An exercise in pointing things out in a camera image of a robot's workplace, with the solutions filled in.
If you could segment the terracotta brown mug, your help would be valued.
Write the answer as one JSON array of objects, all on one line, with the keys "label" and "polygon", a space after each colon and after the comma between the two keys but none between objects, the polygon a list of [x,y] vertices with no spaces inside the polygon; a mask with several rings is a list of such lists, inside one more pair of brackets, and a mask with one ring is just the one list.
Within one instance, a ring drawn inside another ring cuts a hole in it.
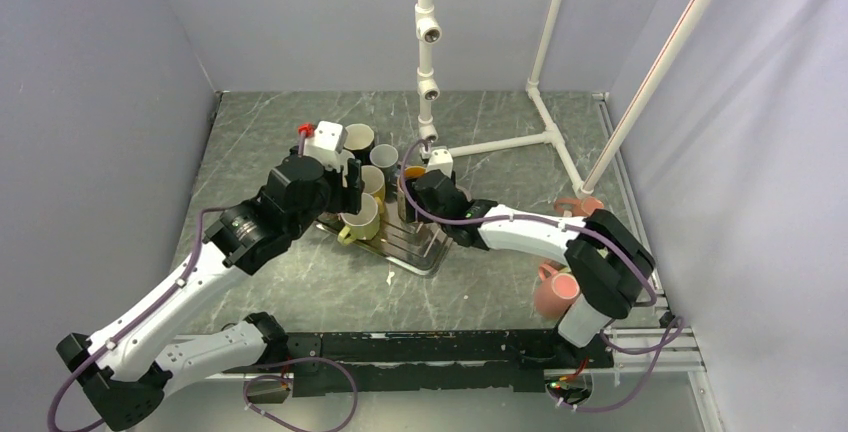
[{"label": "terracotta brown mug", "polygon": [[603,209],[604,204],[596,197],[560,198],[553,203],[554,210],[563,217],[588,217],[596,210]]}]

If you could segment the lime green faceted mug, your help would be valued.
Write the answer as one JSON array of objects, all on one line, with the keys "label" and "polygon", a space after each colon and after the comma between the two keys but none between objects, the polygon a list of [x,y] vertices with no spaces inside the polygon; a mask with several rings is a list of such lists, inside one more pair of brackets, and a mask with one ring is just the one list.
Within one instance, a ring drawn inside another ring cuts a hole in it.
[{"label": "lime green faceted mug", "polygon": [[380,230],[382,202],[369,194],[361,194],[361,207],[358,213],[341,213],[342,229],[337,233],[337,241],[350,245],[354,241],[373,239]]}]

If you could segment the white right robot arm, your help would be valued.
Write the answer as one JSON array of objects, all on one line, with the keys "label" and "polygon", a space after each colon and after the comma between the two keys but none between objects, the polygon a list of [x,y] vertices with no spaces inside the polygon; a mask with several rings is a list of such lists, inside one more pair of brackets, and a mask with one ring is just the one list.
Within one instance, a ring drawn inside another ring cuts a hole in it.
[{"label": "white right robot arm", "polygon": [[657,300],[649,282],[655,258],[608,210],[554,217],[469,199],[450,175],[436,168],[402,180],[400,187],[417,217],[438,224],[463,247],[517,251],[570,268],[580,294],[558,318],[550,343],[553,358],[564,367],[585,359],[590,342],[607,325]]}]

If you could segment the black white-lined mug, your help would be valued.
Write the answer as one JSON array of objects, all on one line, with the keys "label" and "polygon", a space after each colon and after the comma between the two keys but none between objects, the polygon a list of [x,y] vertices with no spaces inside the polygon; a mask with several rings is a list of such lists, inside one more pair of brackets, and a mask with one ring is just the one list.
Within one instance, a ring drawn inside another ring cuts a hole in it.
[{"label": "black white-lined mug", "polygon": [[347,125],[345,131],[344,149],[351,152],[363,165],[371,165],[370,154],[375,147],[375,131],[363,123]]}]

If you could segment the clear glass mug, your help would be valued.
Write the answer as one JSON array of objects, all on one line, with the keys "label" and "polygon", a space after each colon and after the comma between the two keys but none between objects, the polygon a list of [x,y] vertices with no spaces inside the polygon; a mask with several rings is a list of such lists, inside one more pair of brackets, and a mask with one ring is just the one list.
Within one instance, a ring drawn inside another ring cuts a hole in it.
[{"label": "clear glass mug", "polygon": [[398,184],[406,184],[408,187],[411,187],[409,185],[410,181],[415,181],[426,173],[427,169],[423,166],[407,166],[401,171],[398,177]]}]

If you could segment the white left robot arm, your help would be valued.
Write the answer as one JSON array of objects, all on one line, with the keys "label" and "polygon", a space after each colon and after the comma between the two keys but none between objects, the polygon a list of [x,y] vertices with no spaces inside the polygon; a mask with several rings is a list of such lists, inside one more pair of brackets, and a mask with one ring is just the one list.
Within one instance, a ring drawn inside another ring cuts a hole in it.
[{"label": "white left robot arm", "polygon": [[187,342],[176,336],[204,305],[284,254],[320,215],[360,209],[360,166],[343,157],[346,137],[338,123],[301,126],[298,145],[258,193],[198,224],[189,256],[160,284],[109,325],[58,344],[70,382],[100,424],[124,431],[213,374],[242,367],[277,373],[292,362],[286,332],[264,312]]}]

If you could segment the grey blue mug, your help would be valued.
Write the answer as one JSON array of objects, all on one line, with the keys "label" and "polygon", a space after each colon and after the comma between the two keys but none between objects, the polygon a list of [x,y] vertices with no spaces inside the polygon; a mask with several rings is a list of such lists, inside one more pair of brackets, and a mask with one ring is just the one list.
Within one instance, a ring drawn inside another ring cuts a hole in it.
[{"label": "grey blue mug", "polygon": [[388,183],[396,178],[400,157],[394,146],[390,144],[375,145],[370,151],[369,159],[373,166],[383,172]]}]

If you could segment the yellow mug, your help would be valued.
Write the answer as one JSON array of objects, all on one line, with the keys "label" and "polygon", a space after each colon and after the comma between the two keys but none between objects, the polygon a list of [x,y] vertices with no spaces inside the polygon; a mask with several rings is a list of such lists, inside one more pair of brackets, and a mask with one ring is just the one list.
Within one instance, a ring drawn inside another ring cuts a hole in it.
[{"label": "yellow mug", "polygon": [[363,192],[373,197],[380,211],[385,208],[386,179],[383,171],[373,165],[361,167]]}]

